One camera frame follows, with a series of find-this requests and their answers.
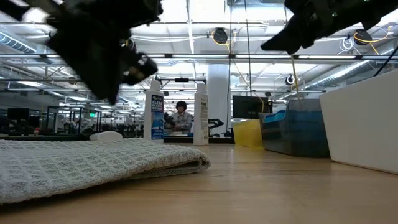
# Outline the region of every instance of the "cleaner spray bottle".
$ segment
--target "cleaner spray bottle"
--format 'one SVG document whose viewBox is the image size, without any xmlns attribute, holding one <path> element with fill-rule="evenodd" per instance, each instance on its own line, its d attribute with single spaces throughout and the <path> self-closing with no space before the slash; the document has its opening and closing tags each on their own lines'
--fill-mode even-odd
<svg viewBox="0 0 398 224">
<path fill-rule="evenodd" d="M 193 122 L 193 145 L 209 145 L 209 124 L 208 124 L 208 96 L 206 85 L 199 83 L 195 93 L 195 117 Z"/>
<path fill-rule="evenodd" d="M 145 94 L 144 138 L 163 144 L 164 94 L 160 91 L 160 81 L 152 80 Z"/>
</svg>

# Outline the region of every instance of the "wooden table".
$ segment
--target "wooden table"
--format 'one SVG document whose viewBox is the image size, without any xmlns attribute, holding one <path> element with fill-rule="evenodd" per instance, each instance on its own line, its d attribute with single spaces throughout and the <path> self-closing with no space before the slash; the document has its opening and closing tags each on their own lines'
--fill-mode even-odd
<svg viewBox="0 0 398 224">
<path fill-rule="evenodd" d="M 0 207 L 1 224 L 396 223 L 398 177 L 233 145 L 201 174 L 105 184 Z"/>
</svg>

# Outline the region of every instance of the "column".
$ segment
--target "column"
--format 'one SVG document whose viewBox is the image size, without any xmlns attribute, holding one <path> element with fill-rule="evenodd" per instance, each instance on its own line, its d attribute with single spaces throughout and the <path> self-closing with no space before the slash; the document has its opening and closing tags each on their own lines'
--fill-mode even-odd
<svg viewBox="0 0 398 224">
<path fill-rule="evenodd" d="M 224 126 L 211 130 L 223 137 L 226 127 L 231 127 L 231 92 L 229 91 L 229 65 L 208 65 L 207 94 L 209 119 L 220 119 Z"/>
</svg>

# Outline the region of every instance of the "man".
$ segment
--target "man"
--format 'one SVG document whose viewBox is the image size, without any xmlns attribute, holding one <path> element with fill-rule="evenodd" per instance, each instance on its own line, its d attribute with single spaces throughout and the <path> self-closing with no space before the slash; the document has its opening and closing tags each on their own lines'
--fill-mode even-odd
<svg viewBox="0 0 398 224">
<path fill-rule="evenodd" d="M 192 116 L 190 113 L 186 112 L 187 103 L 184 101 L 177 102 L 175 105 L 177 112 L 172 115 L 175 126 L 173 131 L 181 131 L 182 134 L 188 134 L 192 127 Z"/>
</svg>

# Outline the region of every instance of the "blue label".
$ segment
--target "blue label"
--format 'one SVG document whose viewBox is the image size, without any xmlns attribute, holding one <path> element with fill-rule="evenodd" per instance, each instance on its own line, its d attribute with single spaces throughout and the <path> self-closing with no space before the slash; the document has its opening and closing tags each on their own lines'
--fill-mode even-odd
<svg viewBox="0 0 398 224">
<path fill-rule="evenodd" d="M 164 106 L 163 96 L 152 95 L 151 112 L 152 112 L 152 140 L 163 139 L 164 131 Z"/>
</svg>

